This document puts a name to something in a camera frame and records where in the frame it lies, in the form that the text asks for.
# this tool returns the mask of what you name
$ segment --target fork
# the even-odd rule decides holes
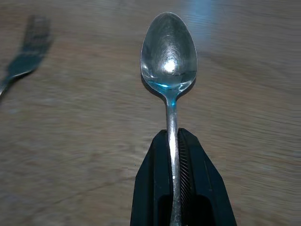
[[[51,46],[50,20],[44,16],[30,16],[23,45],[7,67],[7,76],[0,84],[0,97],[15,81],[35,71]]]

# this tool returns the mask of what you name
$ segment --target wooden table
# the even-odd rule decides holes
[[[129,225],[135,175],[166,127],[139,67],[164,11],[198,51],[179,127],[219,170],[238,225],[300,225],[299,16],[280,0],[2,0],[1,78],[30,14],[51,18],[55,41],[0,105],[0,225]]]

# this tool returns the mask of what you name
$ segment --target spoon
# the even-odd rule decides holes
[[[152,21],[143,41],[140,67],[145,82],[166,99],[174,194],[170,226],[180,226],[181,181],[176,100],[194,82],[198,62],[191,35],[176,14],[162,13]]]

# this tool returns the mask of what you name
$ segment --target spoon handle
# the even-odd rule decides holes
[[[170,226],[181,226],[181,181],[178,149],[178,128],[176,99],[166,100],[167,134],[170,149],[171,171],[173,177],[173,204]]]

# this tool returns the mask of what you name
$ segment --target spoon bowl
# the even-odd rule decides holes
[[[197,54],[184,22],[173,13],[162,13],[151,23],[141,51],[141,72],[155,91],[178,96],[195,80]]]
[[[162,13],[151,23],[141,50],[141,74],[146,84],[166,99],[167,136],[173,182],[170,226],[182,225],[178,150],[177,97],[193,84],[197,53],[185,23],[176,14]]]

